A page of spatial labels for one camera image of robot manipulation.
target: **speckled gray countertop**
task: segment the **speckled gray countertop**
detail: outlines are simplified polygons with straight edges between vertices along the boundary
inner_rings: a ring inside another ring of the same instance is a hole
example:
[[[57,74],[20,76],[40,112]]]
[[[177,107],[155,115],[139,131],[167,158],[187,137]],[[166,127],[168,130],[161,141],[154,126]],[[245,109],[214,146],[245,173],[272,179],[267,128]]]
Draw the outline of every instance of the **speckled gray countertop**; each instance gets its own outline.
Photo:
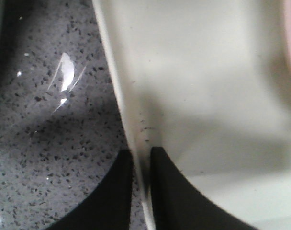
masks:
[[[63,91],[68,70],[60,66],[53,80],[61,57],[69,70],[74,65]],[[45,229],[62,218],[126,148],[91,1],[8,0],[0,37],[0,230]],[[131,229],[146,229],[136,180]]]

